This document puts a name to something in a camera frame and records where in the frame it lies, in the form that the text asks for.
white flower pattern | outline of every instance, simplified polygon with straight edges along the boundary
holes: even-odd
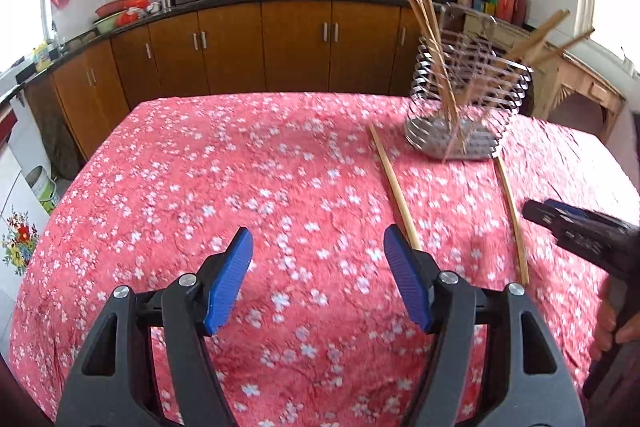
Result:
[[[430,161],[404,140],[405,115],[405,99],[348,94],[140,104],[42,234],[14,314],[10,359],[20,383],[55,417],[82,336],[113,289],[166,287],[225,250],[242,225],[254,236],[252,269],[227,324],[206,344],[238,423],[398,425],[431,337],[409,320],[384,257],[396,209],[369,123],[437,263],[492,289],[518,278],[492,164]],[[593,136],[518,117],[503,158],[518,205],[560,196],[638,222],[638,194]],[[521,224],[539,274],[529,294],[580,384],[602,272]],[[166,349],[162,330],[152,342]],[[485,342],[477,331],[459,420],[476,402]],[[171,389],[166,366],[156,372],[159,389]],[[179,421],[168,391],[162,407]]]

blue gripper pad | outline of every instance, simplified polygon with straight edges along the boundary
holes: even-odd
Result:
[[[426,284],[418,274],[414,250],[397,225],[391,225],[385,230],[384,245],[386,261],[391,267],[409,318],[424,331],[428,331],[433,322],[430,311],[434,297],[433,286]]]
[[[545,204],[548,204],[548,206],[551,206],[558,210],[564,210],[567,214],[573,214],[574,216],[578,216],[578,217],[588,217],[587,214],[585,214],[585,212],[581,208],[578,208],[577,206],[571,206],[570,204],[562,203],[561,201],[546,200]]]
[[[228,320],[253,253],[254,238],[249,230],[241,228],[226,252],[219,254],[225,256],[225,261],[209,290],[209,308],[202,321],[210,335]]]

cabinet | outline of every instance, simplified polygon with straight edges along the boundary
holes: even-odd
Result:
[[[204,10],[198,22],[210,93],[264,92],[260,3]]]
[[[388,94],[399,7],[337,1],[332,21],[329,90]]]
[[[90,158],[109,136],[84,55],[69,60],[53,72],[56,92],[76,143]]]
[[[84,57],[109,134],[129,114],[129,106],[111,52],[111,42],[105,40],[90,46],[84,52]]]
[[[153,22],[148,28],[163,94],[209,94],[197,13]]]
[[[262,3],[264,72],[269,91],[328,91],[331,4],[296,0]]]
[[[420,26],[413,10],[400,10],[400,29],[396,58],[391,74],[391,88],[389,94],[393,96],[408,96],[414,79],[415,62],[420,44]]]
[[[149,30],[140,26],[111,38],[120,82],[129,107],[162,97]]]

red bottle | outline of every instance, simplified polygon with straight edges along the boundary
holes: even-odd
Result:
[[[511,24],[522,28],[524,26],[524,19],[527,16],[527,0],[516,0],[513,5],[513,19]]]
[[[503,21],[511,22],[513,19],[513,3],[515,0],[498,0],[495,7],[495,16]]]

human hand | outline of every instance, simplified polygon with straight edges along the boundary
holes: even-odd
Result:
[[[609,277],[607,277],[598,297],[602,299],[596,316],[596,327],[593,330],[593,344],[589,348],[589,356],[593,360],[600,360],[604,351],[611,349],[613,345],[613,330],[616,328],[616,311],[609,301]],[[640,340],[640,313],[636,314],[616,333],[616,343],[624,344],[633,340]]]

